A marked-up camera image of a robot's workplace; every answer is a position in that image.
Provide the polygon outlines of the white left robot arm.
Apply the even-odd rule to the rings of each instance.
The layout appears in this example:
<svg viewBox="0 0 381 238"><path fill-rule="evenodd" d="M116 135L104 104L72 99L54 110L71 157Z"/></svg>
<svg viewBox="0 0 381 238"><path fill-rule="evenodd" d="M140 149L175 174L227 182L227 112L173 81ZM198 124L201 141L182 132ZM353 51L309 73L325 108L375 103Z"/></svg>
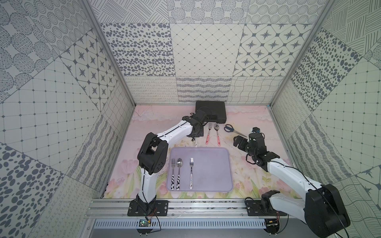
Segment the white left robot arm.
<svg viewBox="0 0 381 238"><path fill-rule="evenodd" d="M210 108L200 108L172 128L154 134L148 133L138 153L141 170L141 188L137 195L138 204L147 207L156 199L158 173L166 164L168 148L184 137L200 137L203 127L214 122L218 116Z"/></svg>

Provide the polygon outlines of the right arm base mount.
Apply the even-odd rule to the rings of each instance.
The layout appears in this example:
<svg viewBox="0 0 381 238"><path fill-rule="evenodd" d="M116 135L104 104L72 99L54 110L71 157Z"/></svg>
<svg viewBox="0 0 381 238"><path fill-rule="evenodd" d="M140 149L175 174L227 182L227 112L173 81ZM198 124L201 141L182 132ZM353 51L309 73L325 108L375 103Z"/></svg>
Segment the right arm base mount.
<svg viewBox="0 0 381 238"><path fill-rule="evenodd" d="M274 210L270 203L270 197L278 193L280 193L280 191L270 190L269 192L262 194L261 200L246 197L244 203L246 205L248 216L287 216L284 212Z"/></svg>

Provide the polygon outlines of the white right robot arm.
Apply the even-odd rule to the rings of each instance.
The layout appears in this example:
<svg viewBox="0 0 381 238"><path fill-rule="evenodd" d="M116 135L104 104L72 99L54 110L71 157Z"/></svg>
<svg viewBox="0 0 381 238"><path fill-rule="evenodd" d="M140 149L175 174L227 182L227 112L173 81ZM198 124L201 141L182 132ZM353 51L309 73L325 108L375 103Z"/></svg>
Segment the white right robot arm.
<svg viewBox="0 0 381 238"><path fill-rule="evenodd" d="M234 137L233 145L246 152L249 164L278 177L292 188L299 199L270 190L261 196L259 207L263 214L291 215L320 238L326 238L350 226L350 218L338 189L332 184L322 184L305 176L299 169L288 165L274 152L267 150L265 136L252 132L248 138Z"/></svg>

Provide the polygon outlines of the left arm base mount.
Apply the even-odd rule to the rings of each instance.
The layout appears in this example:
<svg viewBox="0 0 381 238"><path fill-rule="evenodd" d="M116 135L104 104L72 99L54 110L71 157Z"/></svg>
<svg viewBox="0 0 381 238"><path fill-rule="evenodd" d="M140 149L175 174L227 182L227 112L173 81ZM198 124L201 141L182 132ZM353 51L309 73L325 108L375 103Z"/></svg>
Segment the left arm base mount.
<svg viewBox="0 0 381 238"><path fill-rule="evenodd" d="M168 213L168 200L153 200L146 203L141 199L134 199L130 202L128 216L167 216Z"/></svg>

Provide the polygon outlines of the pink strawberry handle fork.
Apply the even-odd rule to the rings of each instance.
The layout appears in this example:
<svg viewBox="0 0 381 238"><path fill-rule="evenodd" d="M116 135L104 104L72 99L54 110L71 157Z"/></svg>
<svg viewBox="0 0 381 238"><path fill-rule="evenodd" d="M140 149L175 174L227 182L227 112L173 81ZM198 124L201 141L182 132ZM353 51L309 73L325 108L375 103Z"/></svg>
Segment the pink strawberry handle fork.
<svg viewBox="0 0 381 238"><path fill-rule="evenodd" d="M208 124L208 133L207 133L207 137L206 137L206 141L205 141L205 144L208 145L209 144L209 141L210 141L210 131L213 127L213 124L212 123L209 123Z"/></svg>

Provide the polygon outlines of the cow pattern handle spoon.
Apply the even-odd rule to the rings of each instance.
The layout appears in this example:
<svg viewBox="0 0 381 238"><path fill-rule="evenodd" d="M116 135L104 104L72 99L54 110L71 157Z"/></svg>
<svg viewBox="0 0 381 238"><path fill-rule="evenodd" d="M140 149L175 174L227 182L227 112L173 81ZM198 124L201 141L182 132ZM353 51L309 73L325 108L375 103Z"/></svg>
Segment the cow pattern handle spoon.
<svg viewBox="0 0 381 238"><path fill-rule="evenodd" d="M178 176L177 176L177 186L176 186L176 190L180 190L180 186L181 186L181 167L183 165L183 161L181 158L179 158L177 160L177 167L178 167Z"/></svg>

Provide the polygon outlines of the cow pattern handle fork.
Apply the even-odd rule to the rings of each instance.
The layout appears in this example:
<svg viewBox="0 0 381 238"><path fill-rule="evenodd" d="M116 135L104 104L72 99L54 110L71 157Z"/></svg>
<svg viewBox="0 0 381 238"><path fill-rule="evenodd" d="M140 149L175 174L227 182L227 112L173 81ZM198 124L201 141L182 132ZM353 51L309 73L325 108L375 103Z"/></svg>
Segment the cow pattern handle fork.
<svg viewBox="0 0 381 238"><path fill-rule="evenodd" d="M176 167L176 160L174 158L171 159L171 167L172 167L171 190L174 190L175 189L175 167Z"/></svg>

